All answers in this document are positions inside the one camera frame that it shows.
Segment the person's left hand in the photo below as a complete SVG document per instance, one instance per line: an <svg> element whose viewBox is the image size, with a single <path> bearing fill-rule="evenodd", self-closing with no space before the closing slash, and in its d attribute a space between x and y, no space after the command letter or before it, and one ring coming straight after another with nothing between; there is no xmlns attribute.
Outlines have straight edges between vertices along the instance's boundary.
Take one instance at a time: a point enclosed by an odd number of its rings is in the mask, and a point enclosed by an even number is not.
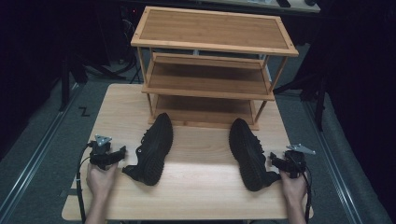
<svg viewBox="0 0 396 224"><path fill-rule="evenodd" d="M97 165L88 164L87 184L95 200L106 200L110 194L118 165L112 164L107 170L100 169Z"/></svg>

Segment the metal floor rail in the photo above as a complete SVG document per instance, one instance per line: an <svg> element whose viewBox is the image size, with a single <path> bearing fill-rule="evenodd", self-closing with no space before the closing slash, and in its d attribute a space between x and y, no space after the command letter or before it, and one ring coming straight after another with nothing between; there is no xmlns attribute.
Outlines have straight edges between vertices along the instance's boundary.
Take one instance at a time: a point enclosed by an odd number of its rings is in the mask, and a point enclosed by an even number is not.
<svg viewBox="0 0 396 224"><path fill-rule="evenodd" d="M310 103L303 102L303 108L315 130L316 136L320 144L321 154L325 159L325 164L327 166L328 172L332 179L335 191L337 192L341 205L344 208L349 224L362 224L361 215L354 203L354 200L352 199L352 195L347 186L347 183L337 166L337 162L332 155L331 148L327 142L327 139L324 133L318 128L318 125L316 124L313 106Z"/></svg>
<svg viewBox="0 0 396 224"><path fill-rule="evenodd" d="M56 87L51 97L29 119L11 151L0 162L0 224L8 224L42 161L50 150L54 136L64 122L67 112L83 90L83 84L69 88L69 101L62 106L58 97L61 87Z"/></svg>

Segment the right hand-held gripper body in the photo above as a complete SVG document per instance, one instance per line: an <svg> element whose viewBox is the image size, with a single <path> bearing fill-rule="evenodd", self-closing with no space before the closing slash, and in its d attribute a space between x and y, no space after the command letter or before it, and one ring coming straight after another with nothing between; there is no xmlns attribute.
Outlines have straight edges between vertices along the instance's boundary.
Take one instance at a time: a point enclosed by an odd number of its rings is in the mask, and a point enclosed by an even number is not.
<svg viewBox="0 0 396 224"><path fill-rule="evenodd" d="M305 154L315 155L316 151L302 144L287 146L287 151L284 152L284 159L287 162L286 172L290 174L290 178L297 178L306 169Z"/></svg>

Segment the black knit sneaker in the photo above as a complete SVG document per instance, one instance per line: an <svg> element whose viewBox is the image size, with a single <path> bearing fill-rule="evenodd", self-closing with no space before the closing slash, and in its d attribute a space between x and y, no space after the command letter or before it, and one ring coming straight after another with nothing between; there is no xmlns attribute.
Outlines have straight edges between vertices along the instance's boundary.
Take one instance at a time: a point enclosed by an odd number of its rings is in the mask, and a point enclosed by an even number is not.
<svg viewBox="0 0 396 224"><path fill-rule="evenodd" d="M233 122L229 133L229 146L248 190L259 191L280 179L276 172L266 170L266 157L263 155L261 141L243 119Z"/></svg>
<svg viewBox="0 0 396 224"><path fill-rule="evenodd" d="M137 165L127 165L122 172L147 186L156 185L163 173L164 160L173 144L173 125L166 113L161 113L144 133L141 146L135 151Z"/></svg>

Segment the black metal stand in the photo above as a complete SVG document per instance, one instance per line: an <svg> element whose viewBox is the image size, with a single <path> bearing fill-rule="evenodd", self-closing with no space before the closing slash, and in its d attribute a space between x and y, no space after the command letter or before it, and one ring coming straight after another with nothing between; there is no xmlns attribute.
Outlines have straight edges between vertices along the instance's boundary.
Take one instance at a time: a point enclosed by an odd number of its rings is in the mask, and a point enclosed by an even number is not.
<svg viewBox="0 0 396 224"><path fill-rule="evenodd" d="M317 128L322 132L322 116L325 109L324 100L326 93L327 76L320 74L310 74L300 78L295 78L281 87L273 90L274 94L280 94L287 90L301 90L300 99L302 101L316 101L314 111L314 122Z"/></svg>
<svg viewBox="0 0 396 224"><path fill-rule="evenodd" d="M72 76L78 84L86 84L88 77L86 75L83 58L77 54L69 54L62 60L62 94L61 94L61 111L65 111L70 102L70 78Z"/></svg>

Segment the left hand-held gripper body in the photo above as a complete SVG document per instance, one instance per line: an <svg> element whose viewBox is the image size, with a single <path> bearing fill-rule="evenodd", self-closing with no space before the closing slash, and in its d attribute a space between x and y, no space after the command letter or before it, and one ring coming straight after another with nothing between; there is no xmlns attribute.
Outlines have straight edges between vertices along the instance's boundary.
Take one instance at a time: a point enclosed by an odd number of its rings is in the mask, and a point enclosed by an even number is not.
<svg viewBox="0 0 396 224"><path fill-rule="evenodd" d="M98 166L100 169L105 170L109 165L109 151L111 137L96 134L94 140L90 142L92 151L90 153L90 163Z"/></svg>

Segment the person's right hand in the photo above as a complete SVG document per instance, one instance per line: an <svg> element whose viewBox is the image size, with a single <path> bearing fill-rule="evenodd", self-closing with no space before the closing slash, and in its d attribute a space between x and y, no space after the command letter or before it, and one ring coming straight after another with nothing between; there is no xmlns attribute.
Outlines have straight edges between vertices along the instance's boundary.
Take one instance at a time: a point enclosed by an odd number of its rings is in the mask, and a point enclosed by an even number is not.
<svg viewBox="0 0 396 224"><path fill-rule="evenodd" d="M283 193L288 204L301 204L306 194L306 182L303 175L290 178L286 172L280 171Z"/></svg>

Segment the three-tier wooden shoe rack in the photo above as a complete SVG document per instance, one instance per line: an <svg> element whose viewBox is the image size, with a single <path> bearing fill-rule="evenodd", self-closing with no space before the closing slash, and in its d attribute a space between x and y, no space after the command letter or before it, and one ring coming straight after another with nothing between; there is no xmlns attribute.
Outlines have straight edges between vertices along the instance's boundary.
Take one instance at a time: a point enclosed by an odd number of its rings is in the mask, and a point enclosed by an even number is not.
<svg viewBox="0 0 396 224"><path fill-rule="evenodd" d="M277 16L146 7L131 40L138 50L149 118L176 125L229 128L237 118L259 127L279 79L267 64L298 56Z"/></svg>

